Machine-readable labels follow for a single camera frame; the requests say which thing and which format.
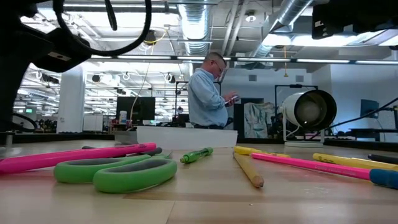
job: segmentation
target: belt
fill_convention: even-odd
[[[209,126],[202,126],[202,125],[199,125],[199,124],[195,124],[193,127],[194,128],[201,128],[201,129],[219,129],[219,130],[224,129],[224,127],[218,126],[218,125],[215,125],[215,124],[212,124],[212,125],[209,125]]]

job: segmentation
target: pink stick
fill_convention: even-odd
[[[286,157],[279,157],[279,156],[268,156],[268,155],[259,154],[259,153],[252,153],[251,157],[253,157],[255,159],[264,160],[264,161],[279,162],[279,163],[283,163],[283,164],[287,164],[287,165],[304,167],[304,168],[319,170],[319,171],[323,171],[323,172],[329,172],[332,174],[339,174],[339,175],[345,175],[348,177],[355,177],[355,178],[359,178],[359,179],[370,180],[370,178],[369,178],[370,170],[368,170],[368,169],[327,164],[327,163],[316,162],[316,161],[306,161],[303,159],[293,159],[293,158],[286,158]]]
[[[30,156],[19,156],[0,161],[0,174],[10,174],[25,170],[52,167],[60,162],[79,159],[99,159],[123,156],[136,152],[146,152],[156,149],[155,143],[144,143],[130,146],[116,146],[96,149],[78,149],[63,152],[51,152]]]

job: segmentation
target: yellow stick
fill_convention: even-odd
[[[234,147],[234,151],[236,153],[238,153],[239,155],[250,155],[252,153],[263,153],[263,154],[267,154],[267,155],[271,155],[271,156],[280,156],[280,157],[287,157],[290,158],[289,155],[285,155],[285,154],[279,154],[279,153],[274,153],[274,152],[264,152],[258,149],[253,149],[253,148],[249,148],[249,147],[242,147],[242,146],[235,146]]]
[[[312,157],[317,161],[338,164],[343,166],[358,167],[363,169],[385,169],[385,170],[398,171],[398,165],[388,164],[385,162],[376,162],[376,161],[369,161],[366,159],[332,156],[320,153],[314,153]]]
[[[241,166],[243,172],[250,179],[253,186],[259,188],[264,185],[264,179],[257,172],[254,166],[250,163],[250,161],[247,161],[248,158],[246,156],[234,153],[234,158],[236,159],[236,162],[238,162],[238,164]]]

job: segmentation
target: blue cap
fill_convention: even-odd
[[[398,189],[398,172],[393,170],[373,169],[370,171],[371,182],[383,187]]]

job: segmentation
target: blue shirt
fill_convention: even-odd
[[[213,80],[213,75],[201,68],[197,68],[189,79],[188,107],[192,124],[225,126],[227,122],[225,100]]]

